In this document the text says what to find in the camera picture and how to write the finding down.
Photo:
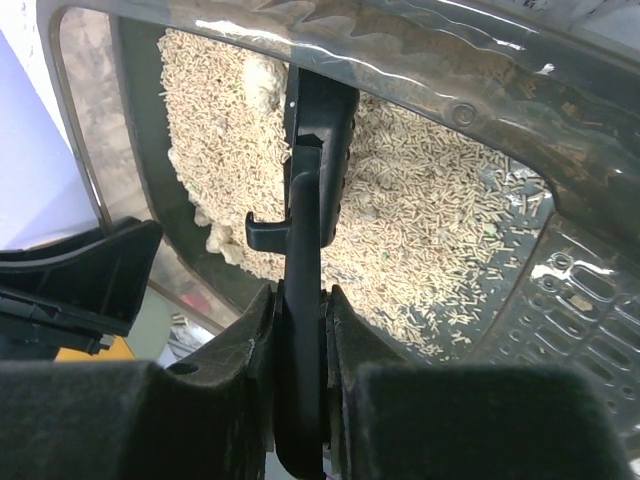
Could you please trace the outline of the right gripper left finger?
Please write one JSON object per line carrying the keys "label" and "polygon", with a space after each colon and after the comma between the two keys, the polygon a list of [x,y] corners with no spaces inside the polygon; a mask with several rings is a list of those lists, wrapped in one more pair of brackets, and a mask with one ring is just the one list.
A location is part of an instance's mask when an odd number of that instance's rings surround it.
{"label": "right gripper left finger", "polygon": [[260,479],[274,295],[167,368],[152,361],[5,361],[5,479]]}

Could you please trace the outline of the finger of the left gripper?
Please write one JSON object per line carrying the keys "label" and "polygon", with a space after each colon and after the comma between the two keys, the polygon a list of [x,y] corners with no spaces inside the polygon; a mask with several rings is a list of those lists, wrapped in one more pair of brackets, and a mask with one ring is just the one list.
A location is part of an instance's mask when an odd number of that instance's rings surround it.
{"label": "finger of the left gripper", "polygon": [[1,254],[1,352],[89,355],[126,336],[140,311],[163,237],[125,217],[48,245]]}

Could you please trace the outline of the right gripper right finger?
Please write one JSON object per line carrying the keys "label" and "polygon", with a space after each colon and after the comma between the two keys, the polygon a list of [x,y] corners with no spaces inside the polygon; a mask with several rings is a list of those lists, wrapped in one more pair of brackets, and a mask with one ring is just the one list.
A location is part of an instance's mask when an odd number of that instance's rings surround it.
{"label": "right gripper right finger", "polygon": [[556,367],[418,365],[340,288],[326,311],[330,455],[344,479],[629,479],[590,385]]}

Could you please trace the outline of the black litter scoop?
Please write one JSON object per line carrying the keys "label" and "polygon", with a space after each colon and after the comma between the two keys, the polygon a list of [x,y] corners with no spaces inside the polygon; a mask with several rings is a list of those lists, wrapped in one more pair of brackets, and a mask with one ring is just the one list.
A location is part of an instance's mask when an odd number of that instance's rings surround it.
{"label": "black litter scoop", "polygon": [[245,220],[255,251],[281,254],[284,275],[274,305],[274,440],[285,469],[321,479],[325,441],[326,334],[321,251],[335,238],[359,105],[357,89],[290,66],[284,128],[285,217]]}

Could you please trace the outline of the dark grey litter box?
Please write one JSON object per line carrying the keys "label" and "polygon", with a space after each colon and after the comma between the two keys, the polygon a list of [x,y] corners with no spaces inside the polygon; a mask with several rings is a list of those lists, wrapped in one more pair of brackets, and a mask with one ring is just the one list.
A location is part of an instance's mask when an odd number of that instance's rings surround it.
{"label": "dark grey litter box", "polygon": [[241,312],[254,276],[204,249],[167,156],[169,28],[268,53],[393,101],[541,174],[552,206],[461,359],[585,374],[639,430],[639,29],[635,2],[40,1],[44,58],[104,227],[153,217],[154,281]]}

